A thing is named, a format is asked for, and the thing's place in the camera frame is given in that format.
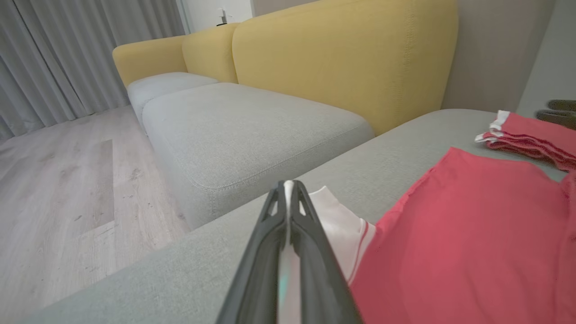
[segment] black plastic tool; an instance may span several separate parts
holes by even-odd
[[[306,188],[295,180],[291,200],[285,197],[280,181],[268,194],[216,323],[276,323],[278,262],[286,231],[300,257],[301,323],[362,323]]]
[[[536,118],[576,130],[576,112],[543,109],[536,112]]]

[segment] folded red shirt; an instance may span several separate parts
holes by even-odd
[[[489,131],[475,141],[491,149],[551,160],[564,171],[576,170],[576,131],[554,123],[500,110]]]

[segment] laminate flooring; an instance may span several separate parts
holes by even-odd
[[[189,231],[130,106],[11,138],[0,145],[0,322]]]

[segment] gray seat cushion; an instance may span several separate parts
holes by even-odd
[[[376,222],[451,146],[497,159],[528,160],[473,142],[495,117],[474,110],[432,112],[299,179],[309,191],[328,186],[356,215]],[[532,162],[555,180],[565,175]],[[214,323],[264,198],[49,306],[27,323]]]
[[[185,72],[171,72],[151,76],[132,82],[128,90],[128,98],[136,113],[140,126],[142,110],[148,101],[169,93],[195,88],[197,86],[217,83],[218,80]]]
[[[151,100],[143,120],[192,229],[374,137],[352,112],[231,83]]]

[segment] yellow cushion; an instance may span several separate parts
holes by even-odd
[[[232,34],[236,26],[222,25],[186,36],[182,53],[188,72],[238,83],[232,60]]]
[[[162,73],[186,72],[182,56],[184,37],[146,40],[114,48],[112,56],[124,86]]]
[[[455,0],[321,0],[241,23],[238,82],[364,117],[379,135],[440,108]]]

